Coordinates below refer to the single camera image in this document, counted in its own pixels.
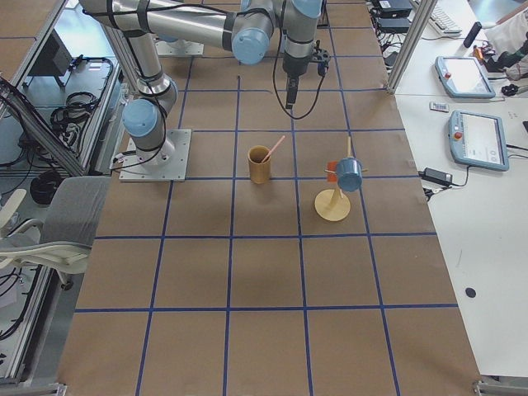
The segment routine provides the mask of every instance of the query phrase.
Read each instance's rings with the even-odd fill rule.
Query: white desk
[[[464,32],[473,25],[466,1],[439,3]],[[450,114],[429,111],[429,101],[501,116],[507,142],[528,147],[521,123],[528,120],[528,100],[468,102],[446,95],[434,59],[465,51],[462,40],[421,40],[396,95],[417,168],[452,173],[458,184],[464,182],[465,167],[450,155]],[[466,187],[433,196],[429,207],[480,373],[528,376],[528,160],[511,159],[507,172],[472,168]],[[465,294],[467,287],[476,290],[474,299]]]

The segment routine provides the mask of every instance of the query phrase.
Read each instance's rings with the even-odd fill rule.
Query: power adapter
[[[429,167],[426,167],[423,172],[418,172],[418,175],[420,175],[423,180],[438,184],[440,186],[449,187],[453,185],[453,175],[450,173],[440,172],[436,169],[430,169]]]

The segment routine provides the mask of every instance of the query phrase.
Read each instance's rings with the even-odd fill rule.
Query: black box
[[[407,33],[411,22],[407,18],[377,18],[378,30],[383,33]]]
[[[413,6],[409,0],[372,0],[380,18],[407,18]]]

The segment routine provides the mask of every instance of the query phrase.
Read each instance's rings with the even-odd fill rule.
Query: white keyboard
[[[420,0],[411,0],[413,7],[418,8]],[[462,34],[462,29],[458,26],[442,8],[436,4],[435,9],[429,17],[429,25],[432,26],[442,36],[458,37]]]

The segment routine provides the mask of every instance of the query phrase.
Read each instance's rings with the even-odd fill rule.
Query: brown cup
[[[269,152],[270,149],[266,146],[253,146],[247,152],[249,178],[253,183],[262,184],[270,180],[271,157],[262,163],[262,159],[264,159]]]

